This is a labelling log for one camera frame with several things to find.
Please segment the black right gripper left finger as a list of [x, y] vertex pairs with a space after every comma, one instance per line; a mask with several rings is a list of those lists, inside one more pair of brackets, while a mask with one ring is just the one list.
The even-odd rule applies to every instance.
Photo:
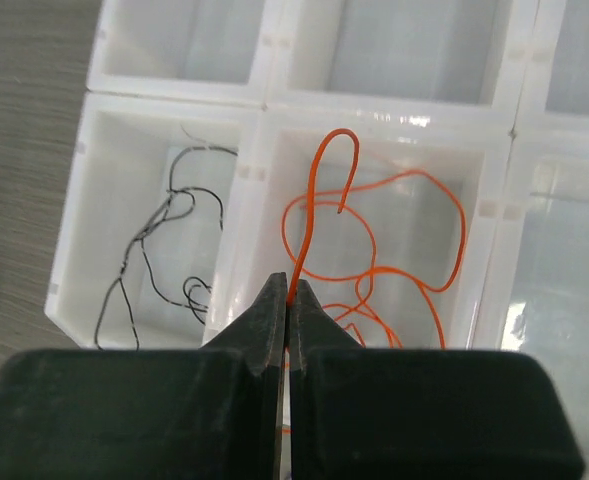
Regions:
[[0, 479], [275, 479], [287, 280], [197, 349], [18, 354], [0, 369]]

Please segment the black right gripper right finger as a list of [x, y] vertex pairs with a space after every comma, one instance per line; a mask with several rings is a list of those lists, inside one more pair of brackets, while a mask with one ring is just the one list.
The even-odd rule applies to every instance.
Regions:
[[532, 357], [365, 348], [300, 281], [288, 314], [297, 479], [579, 479], [585, 461]]

